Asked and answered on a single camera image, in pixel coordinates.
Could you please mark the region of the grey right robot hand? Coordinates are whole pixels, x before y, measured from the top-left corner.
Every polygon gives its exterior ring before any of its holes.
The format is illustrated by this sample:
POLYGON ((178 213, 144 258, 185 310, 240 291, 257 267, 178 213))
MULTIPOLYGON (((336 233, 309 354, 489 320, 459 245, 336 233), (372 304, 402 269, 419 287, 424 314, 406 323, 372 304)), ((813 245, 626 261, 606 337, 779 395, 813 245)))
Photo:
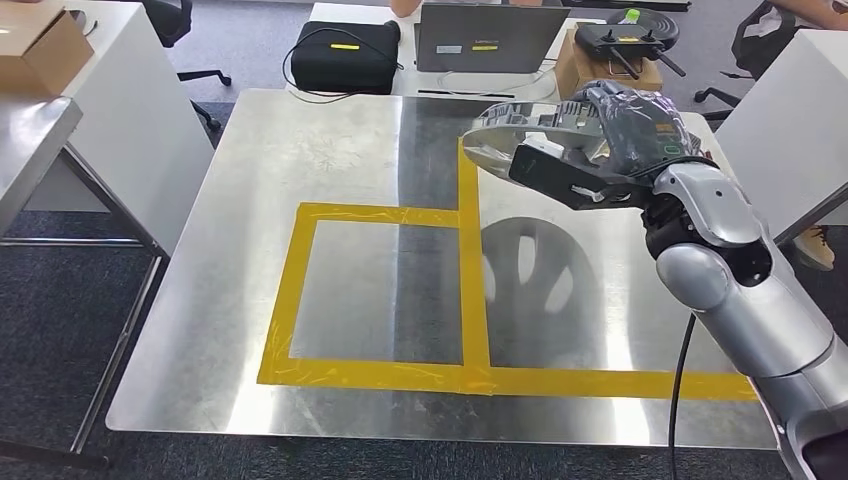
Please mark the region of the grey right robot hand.
POLYGON ((594 80, 571 99, 592 105, 599 115, 606 150, 592 162, 605 172, 634 177, 663 161, 700 154, 680 112, 658 91, 594 80))

